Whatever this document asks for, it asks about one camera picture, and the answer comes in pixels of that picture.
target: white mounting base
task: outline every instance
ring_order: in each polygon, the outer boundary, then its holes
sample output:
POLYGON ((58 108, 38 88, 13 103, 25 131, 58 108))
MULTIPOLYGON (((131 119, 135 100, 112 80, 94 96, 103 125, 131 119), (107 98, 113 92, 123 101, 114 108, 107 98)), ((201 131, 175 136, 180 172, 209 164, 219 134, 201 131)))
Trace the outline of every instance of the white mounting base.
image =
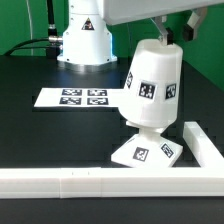
POLYGON ((172 167, 183 147, 162 138, 159 133, 140 129, 114 154, 113 162, 129 167, 172 167))

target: white plastic block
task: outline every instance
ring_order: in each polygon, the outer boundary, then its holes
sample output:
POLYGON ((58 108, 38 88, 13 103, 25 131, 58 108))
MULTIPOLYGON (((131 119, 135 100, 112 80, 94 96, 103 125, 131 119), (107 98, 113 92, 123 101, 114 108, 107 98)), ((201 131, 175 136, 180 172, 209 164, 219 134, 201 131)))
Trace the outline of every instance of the white plastic block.
POLYGON ((0 198, 58 198, 60 169, 0 169, 0 198))
POLYGON ((224 158, 196 122, 185 122, 183 138, 201 167, 224 167, 224 158))
POLYGON ((224 196, 224 174, 210 169, 103 169, 101 176, 102 197, 224 196))

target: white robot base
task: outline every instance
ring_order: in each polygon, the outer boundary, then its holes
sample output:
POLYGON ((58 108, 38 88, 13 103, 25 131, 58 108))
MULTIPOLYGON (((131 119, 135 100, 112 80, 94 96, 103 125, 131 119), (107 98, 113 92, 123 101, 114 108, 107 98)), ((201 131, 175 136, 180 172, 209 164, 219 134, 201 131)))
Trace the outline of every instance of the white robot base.
POLYGON ((140 128, 139 134, 130 138, 112 154, 111 160, 133 168, 172 167, 183 147, 160 136, 151 128, 140 128))
POLYGON ((69 63, 62 55, 60 55, 58 56, 58 66, 76 72, 101 72, 117 68, 117 58, 114 57, 112 62, 108 62, 105 64, 85 65, 85 64, 69 63))

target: black table surface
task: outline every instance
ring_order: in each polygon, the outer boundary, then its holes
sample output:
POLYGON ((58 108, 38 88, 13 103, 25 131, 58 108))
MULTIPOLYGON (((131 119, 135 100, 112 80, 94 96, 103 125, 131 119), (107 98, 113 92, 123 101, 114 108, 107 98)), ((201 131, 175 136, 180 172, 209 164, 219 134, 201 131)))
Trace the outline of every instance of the black table surface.
MULTIPOLYGON (((117 108, 34 108, 43 87, 122 88, 130 61, 81 74, 44 57, 0 57, 0 168, 123 167, 111 154, 137 129, 117 108)), ((182 133, 197 121, 224 153, 224 92, 183 62, 177 121, 163 136, 182 144, 176 167, 198 166, 182 133)), ((222 197, 0 200, 0 223, 223 223, 222 197)))

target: white paper sheet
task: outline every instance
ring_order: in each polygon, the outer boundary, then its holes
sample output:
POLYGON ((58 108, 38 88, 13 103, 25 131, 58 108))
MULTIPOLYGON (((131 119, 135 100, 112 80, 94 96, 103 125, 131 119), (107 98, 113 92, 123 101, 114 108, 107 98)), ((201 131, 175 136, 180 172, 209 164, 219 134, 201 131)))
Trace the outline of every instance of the white paper sheet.
POLYGON ((42 88, 34 107, 118 107, 123 89, 42 88))

